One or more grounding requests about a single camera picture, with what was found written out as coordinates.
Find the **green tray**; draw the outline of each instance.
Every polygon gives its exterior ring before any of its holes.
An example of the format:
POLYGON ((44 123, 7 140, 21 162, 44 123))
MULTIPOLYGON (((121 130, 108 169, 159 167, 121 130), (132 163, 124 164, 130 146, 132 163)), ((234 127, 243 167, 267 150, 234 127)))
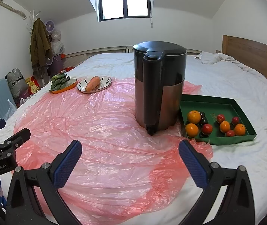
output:
POLYGON ((213 126, 213 132, 209 137, 204 137, 201 131, 199 131, 199 134, 195 137, 197 142, 210 141, 210 144, 212 145, 231 145, 245 141, 253 141, 257 135, 247 116, 234 99, 199 95, 182 95, 182 100, 180 102, 180 121, 181 134, 184 137, 187 137, 185 128, 186 124, 188 124, 187 114, 192 110, 204 112, 209 124, 213 126), (226 137, 225 134, 219 130, 219 124, 216 121, 218 114, 223 114, 226 117, 226 121, 229 123, 232 121, 233 117, 238 116, 240 123, 246 128, 246 134, 244 136, 226 137))

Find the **white bedsheet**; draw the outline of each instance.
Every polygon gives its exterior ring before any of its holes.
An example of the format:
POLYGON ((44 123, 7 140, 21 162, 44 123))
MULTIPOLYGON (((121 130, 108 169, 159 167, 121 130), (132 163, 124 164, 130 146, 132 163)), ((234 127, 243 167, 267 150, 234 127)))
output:
MULTIPOLYGON (((118 79, 134 77, 133 53, 100 54, 86 60, 68 75, 82 76, 113 76, 118 79)), ((237 168, 244 165, 250 176, 253 188, 258 223, 267 214, 267 80, 257 71, 246 67, 226 55, 221 57, 203 53, 202 59, 187 57, 186 80, 203 85, 202 95, 234 98, 243 109, 258 136, 253 142, 232 146, 213 146, 212 161, 222 167, 237 168)), ((7 121, 6 127, 0 130, 0 143, 13 134, 15 121, 22 115, 26 107, 36 103, 50 89, 50 83, 35 94, 18 109, 7 121)), ((5 196, 11 174, 1 176, 5 196)), ((167 208, 134 217, 124 225, 134 224, 166 224, 178 225, 201 194, 191 178, 187 180, 178 197, 167 208)), ((206 221, 216 214, 222 197, 218 197, 206 221)))

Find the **white plate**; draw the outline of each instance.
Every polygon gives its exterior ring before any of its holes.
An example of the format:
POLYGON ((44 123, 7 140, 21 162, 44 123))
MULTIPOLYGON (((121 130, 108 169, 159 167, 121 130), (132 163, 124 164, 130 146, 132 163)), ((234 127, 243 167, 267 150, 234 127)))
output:
POLYGON ((77 84, 77 89, 79 91, 81 91, 82 93, 91 94, 91 93, 103 91, 104 89, 108 88, 112 84, 112 79, 110 77, 101 76, 100 77, 100 80, 101 80, 100 84, 97 85, 93 90, 87 92, 85 90, 85 87, 87 86, 87 84, 89 83, 89 81, 91 79, 92 78, 83 79, 83 81, 81 81, 80 83, 77 84))

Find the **electric fan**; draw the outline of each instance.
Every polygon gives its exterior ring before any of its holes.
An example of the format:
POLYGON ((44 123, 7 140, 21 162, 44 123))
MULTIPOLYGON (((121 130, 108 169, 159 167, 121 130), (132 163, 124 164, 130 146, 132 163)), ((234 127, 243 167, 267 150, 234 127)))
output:
POLYGON ((45 22, 46 30, 48 33, 51 33, 54 31, 54 22, 52 20, 48 20, 45 22))

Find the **screw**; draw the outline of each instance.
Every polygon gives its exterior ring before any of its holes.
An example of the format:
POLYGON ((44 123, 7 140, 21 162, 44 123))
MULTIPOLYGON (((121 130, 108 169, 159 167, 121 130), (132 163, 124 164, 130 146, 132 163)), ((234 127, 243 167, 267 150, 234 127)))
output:
POLYGON ((216 168, 219 167, 219 164, 217 162, 212 162, 211 163, 211 167, 214 168, 214 169, 216 169, 216 168))
POLYGON ((18 167, 16 167, 14 170, 15 170, 16 172, 19 172, 19 171, 22 170, 22 167, 18 166, 18 167))
POLYGON ((47 169, 48 167, 50 167, 50 163, 45 162, 42 166, 43 169, 47 169))
POLYGON ((239 169, 241 172, 245 172, 246 171, 246 168, 244 166, 239 166, 239 169))

